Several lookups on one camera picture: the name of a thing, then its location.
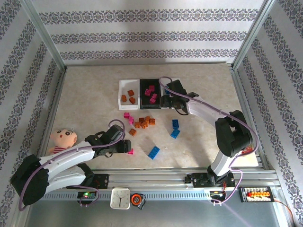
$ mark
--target blue block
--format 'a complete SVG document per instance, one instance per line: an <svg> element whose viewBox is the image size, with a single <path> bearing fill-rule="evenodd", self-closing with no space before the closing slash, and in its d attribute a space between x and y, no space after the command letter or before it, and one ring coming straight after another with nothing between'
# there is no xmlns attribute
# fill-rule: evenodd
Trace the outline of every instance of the blue block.
<svg viewBox="0 0 303 227"><path fill-rule="evenodd" d="M170 92L169 92L168 90L165 90L165 93L166 93L167 95L169 95L169 94L170 94Z"/></svg>
<svg viewBox="0 0 303 227"><path fill-rule="evenodd" d="M172 134L170 136L172 138L176 139L178 137L179 133L180 133L180 130L174 129L174 131L172 131Z"/></svg>
<svg viewBox="0 0 303 227"><path fill-rule="evenodd" d="M157 155L157 153L159 152L159 148L157 148L156 146L153 147L153 149L151 150L151 152L149 153L148 157L150 157L151 159L154 159Z"/></svg>
<svg viewBox="0 0 303 227"><path fill-rule="evenodd" d="M178 120L172 120L172 128L178 129L179 128L179 121Z"/></svg>

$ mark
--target plush toy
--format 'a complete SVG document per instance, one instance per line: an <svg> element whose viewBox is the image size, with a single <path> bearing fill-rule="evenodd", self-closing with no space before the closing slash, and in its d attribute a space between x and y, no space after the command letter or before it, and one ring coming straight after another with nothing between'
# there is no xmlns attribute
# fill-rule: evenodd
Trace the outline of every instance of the plush toy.
<svg viewBox="0 0 303 227"><path fill-rule="evenodd" d="M51 134L51 139L55 143L54 148L49 149L50 154L57 154L63 150L71 148L77 141L77 134L69 129L61 129Z"/></svg>

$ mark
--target beige table surface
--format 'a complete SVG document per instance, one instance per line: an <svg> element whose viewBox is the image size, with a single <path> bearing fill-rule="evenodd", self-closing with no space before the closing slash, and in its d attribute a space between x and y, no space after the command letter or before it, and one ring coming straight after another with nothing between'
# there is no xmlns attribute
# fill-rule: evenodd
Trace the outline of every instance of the beige table surface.
<svg viewBox="0 0 303 227"><path fill-rule="evenodd" d="M123 120L126 131L133 126L123 118L118 109L120 79L180 78L187 92L198 93L205 101L217 107L233 111L241 109L226 64L180 65L128 65L69 67L53 124L53 131L67 128L78 135L77 143L88 135L106 131L109 121ZM208 167L218 153L215 129L201 118L181 116L175 110L129 111L137 120L150 116L156 126L138 129L131 140L134 155L115 154L111 158L98 157L87 164L92 169L104 168L152 168L152 167ZM178 119L181 131L173 139L172 119ZM154 160L147 155L157 146L160 152ZM48 147L53 147L50 140ZM237 160L236 166L257 166L255 155Z"/></svg>

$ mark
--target white clock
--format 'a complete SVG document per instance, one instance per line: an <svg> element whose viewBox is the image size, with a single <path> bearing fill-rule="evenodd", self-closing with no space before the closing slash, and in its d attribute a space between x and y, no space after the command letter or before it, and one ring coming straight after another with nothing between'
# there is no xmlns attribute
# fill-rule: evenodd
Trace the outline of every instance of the white clock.
<svg viewBox="0 0 303 227"><path fill-rule="evenodd" d="M130 207L131 191L128 188L114 188L110 197L110 207L127 210Z"/></svg>

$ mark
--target striped wallpaper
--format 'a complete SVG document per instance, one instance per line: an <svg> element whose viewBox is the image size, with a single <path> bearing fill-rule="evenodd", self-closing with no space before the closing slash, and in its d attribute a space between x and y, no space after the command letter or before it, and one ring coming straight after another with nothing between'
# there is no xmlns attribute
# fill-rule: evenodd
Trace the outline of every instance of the striped wallpaper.
<svg viewBox="0 0 303 227"><path fill-rule="evenodd" d="M303 226L303 0L279 0L238 68L265 155Z"/></svg>
<svg viewBox="0 0 303 227"><path fill-rule="evenodd" d="M19 196L9 183L37 154L61 72L18 0L0 0L0 227Z"/></svg>
<svg viewBox="0 0 303 227"><path fill-rule="evenodd" d="M65 64L231 63L263 0L34 0Z"/></svg>

